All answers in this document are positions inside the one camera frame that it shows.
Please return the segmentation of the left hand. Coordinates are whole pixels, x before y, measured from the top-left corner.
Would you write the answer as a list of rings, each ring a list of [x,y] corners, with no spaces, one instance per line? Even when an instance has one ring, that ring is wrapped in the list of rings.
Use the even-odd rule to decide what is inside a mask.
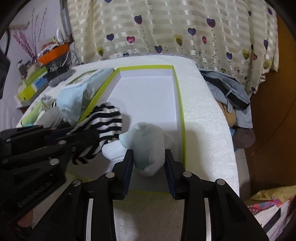
[[[33,210],[29,211],[25,216],[23,216],[18,222],[19,227],[29,227],[31,226],[34,219]]]

